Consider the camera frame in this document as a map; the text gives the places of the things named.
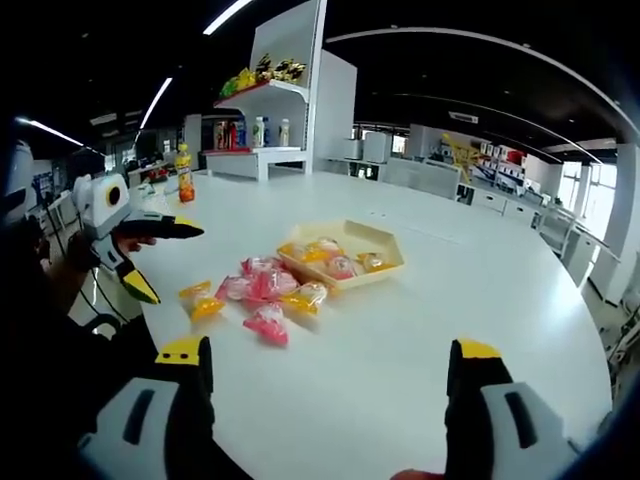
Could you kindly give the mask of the person's left hand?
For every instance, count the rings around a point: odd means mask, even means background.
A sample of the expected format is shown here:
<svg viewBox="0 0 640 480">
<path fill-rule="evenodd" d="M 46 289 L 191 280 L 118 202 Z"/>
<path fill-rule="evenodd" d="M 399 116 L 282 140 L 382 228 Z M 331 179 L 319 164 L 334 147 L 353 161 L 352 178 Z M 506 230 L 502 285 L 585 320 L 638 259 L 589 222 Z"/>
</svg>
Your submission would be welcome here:
<svg viewBox="0 0 640 480">
<path fill-rule="evenodd" d="M 129 254 L 138 252 L 143 246 L 154 246 L 157 240 L 153 237 L 116 237 L 118 248 L 124 253 Z"/>
</svg>

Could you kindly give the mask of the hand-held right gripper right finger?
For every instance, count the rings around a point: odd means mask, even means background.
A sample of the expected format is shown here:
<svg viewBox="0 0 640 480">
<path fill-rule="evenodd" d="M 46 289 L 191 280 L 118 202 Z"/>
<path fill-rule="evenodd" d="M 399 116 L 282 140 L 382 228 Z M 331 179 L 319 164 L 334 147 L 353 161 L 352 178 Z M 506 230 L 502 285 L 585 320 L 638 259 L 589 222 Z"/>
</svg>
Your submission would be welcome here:
<svg viewBox="0 0 640 480">
<path fill-rule="evenodd" d="M 451 343 L 446 394 L 447 479 L 557 479 L 578 456 L 561 417 L 490 345 Z"/>
</svg>

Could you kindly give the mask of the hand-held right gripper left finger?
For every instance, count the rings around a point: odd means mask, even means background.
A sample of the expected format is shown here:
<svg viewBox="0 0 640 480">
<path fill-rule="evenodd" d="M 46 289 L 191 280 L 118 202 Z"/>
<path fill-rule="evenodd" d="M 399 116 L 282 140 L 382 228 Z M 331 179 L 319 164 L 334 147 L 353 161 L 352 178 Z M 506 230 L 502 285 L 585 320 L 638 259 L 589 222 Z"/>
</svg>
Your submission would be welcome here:
<svg viewBox="0 0 640 480">
<path fill-rule="evenodd" d="M 195 479 L 215 422 L 207 336 L 166 344 L 150 376 L 130 379 L 101 409 L 78 457 L 94 479 Z"/>
</svg>

